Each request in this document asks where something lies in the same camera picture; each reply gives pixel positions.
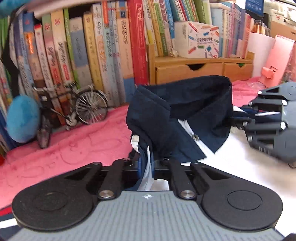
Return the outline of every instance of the cardboard box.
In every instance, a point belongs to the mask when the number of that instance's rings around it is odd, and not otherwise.
[[[270,37],[275,38],[276,35],[281,35],[296,41],[296,27],[291,24],[284,21],[282,23],[271,21],[270,29]]]
[[[218,58],[219,28],[197,22],[175,22],[175,49],[185,58]]]

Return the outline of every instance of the wooden drawer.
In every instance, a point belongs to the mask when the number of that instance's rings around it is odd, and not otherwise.
[[[156,67],[156,84],[160,85],[205,75],[222,75],[223,66],[224,63],[209,63]]]
[[[225,63],[223,76],[230,79],[231,82],[236,80],[247,80],[252,77],[253,64],[244,64],[240,67],[235,63]]]

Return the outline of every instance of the bookshelf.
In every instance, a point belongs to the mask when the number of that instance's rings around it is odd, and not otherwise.
[[[222,75],[230,79],[251,78],[254,54],[243,58],[183,58],[155,57],[154,46],[147,46],[150,84],[164,84],[205,75]]]

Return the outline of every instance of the round black pad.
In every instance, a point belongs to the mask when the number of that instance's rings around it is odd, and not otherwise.
[[[12,202],[16,220],[29,229],[58,231],[91,212],[91,195],[77,181],[53,178],[19,192]]]
[[[241,178],[215,181],[204,194],[202,207],[217,223],[241,231],[273,226],[283,210],[272,190]]]

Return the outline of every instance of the model bicycle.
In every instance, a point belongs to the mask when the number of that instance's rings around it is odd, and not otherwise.
[[[67,130],[70,127],[76,126],[77,121],[83,124],[97,123],[105,119],[108,113],[107,99],[103,92],[95,90],[92,85],[83,90],[75,90],[76,83],[73,82],[67,86],[66,93],[57,95],[58,98],[63,95],[70,94],[72,100],[72,108],[70,114],[65,116],[64,114],[51,108],[50,92],[56,91],[59,85],[55,85],[54,88],[35,88],[33,89],[38,93],[41,102],[41,118],[40,126],[37,131],[37,142],[40,148],[44,149],[49,146],[50,135],[52,132],[52,125],[50,123],[50,114],[54,112],[59,116],[65,118],[67,124]]]

